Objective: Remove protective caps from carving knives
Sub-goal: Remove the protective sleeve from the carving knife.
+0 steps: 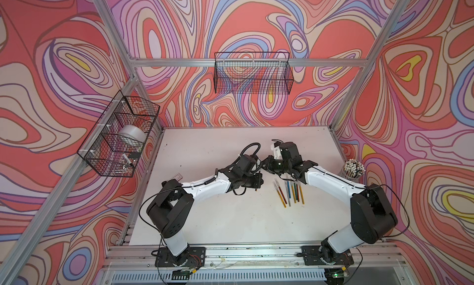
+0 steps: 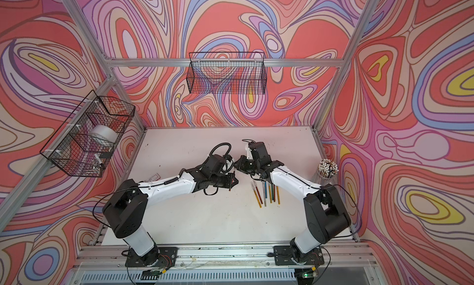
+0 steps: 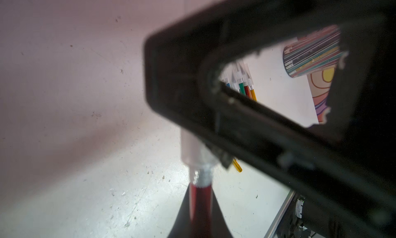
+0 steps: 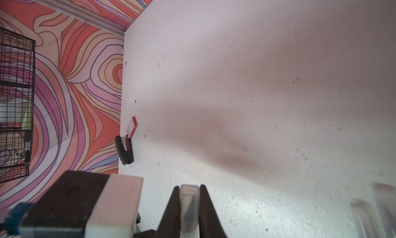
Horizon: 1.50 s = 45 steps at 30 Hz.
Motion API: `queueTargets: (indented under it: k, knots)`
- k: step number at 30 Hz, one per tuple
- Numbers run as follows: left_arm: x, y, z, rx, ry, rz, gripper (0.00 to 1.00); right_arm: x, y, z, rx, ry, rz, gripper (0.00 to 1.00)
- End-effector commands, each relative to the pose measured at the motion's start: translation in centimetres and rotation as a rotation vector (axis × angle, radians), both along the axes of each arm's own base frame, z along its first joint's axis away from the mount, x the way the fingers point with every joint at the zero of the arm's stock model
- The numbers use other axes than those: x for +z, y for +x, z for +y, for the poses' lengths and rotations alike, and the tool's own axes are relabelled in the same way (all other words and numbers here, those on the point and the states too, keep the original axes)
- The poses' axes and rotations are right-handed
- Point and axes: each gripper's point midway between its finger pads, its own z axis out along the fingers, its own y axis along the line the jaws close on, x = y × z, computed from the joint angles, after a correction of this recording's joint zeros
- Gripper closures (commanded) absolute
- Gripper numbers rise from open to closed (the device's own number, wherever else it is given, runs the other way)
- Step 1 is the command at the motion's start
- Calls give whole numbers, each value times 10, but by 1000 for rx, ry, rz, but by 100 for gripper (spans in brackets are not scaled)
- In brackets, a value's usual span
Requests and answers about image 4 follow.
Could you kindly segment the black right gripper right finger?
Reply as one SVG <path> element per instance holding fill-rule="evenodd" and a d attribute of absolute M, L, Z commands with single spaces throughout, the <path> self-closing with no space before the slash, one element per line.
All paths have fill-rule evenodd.
<path fill-rule="evenodd" d="M 200 238 L 227 238 L 204 184 L 200 186 L 199 233 Z"/>

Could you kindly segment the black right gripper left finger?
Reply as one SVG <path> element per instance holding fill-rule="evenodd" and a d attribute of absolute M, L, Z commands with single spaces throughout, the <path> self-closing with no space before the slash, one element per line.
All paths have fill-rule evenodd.
<path fill-rule="evenodd" d="M 164 211 L 158 229 L 153 238 L 179 238 L 180 237 L 180 199 L 179 186 L 175 186 Z"/>

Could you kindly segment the clear protective cap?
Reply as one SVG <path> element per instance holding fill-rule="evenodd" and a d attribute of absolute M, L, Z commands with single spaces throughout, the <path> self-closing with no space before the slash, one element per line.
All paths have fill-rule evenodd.
<path fill-rule="evenodd" d="M 200 188 L 184 184 L 180 187 L 180 237 L 198 238 Z"/>

